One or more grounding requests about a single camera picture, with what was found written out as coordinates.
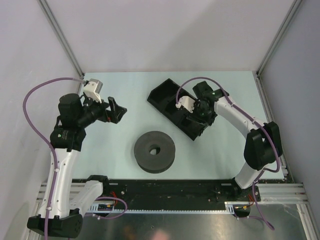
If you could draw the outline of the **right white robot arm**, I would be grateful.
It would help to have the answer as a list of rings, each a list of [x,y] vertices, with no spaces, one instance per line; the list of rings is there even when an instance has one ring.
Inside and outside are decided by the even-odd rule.
[[[280,171],[283,154],[280,129],[275,122],[263,122],[243,110],[217,81],[208,77],[203,80],[192,88],[196,100],[188,103],[186,109],[200,119],[209,114],[221,116],[245,138],[245,163],[230,188],[231,196],[242,201],[249,194],[248,188],[254,191],[265,172]]]

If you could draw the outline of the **black cable spool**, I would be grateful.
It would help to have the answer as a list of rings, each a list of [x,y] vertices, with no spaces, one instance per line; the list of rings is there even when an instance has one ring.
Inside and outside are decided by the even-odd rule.
[[[174,163],[176,146],[166,133],[149,131],[137,139],[133,153],[141,169],[151,174],[159,174]]]

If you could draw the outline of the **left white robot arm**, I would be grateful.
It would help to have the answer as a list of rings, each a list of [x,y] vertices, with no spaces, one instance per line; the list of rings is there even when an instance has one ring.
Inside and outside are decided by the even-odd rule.
[[[70,198],[73,171],[86,137],[86,127],[96,121],[117,124],[127,112],[113,97],[107,102],[94,101],[76,93],[59,99],[56,124],[50,139],[50,170],[45,194],[37,215],[28,219],[27,227],[45,238],[74,239],[80,234],[83,218],[96,199],[105,200],[111,188],[107,176],[90,175],[84,187]]]

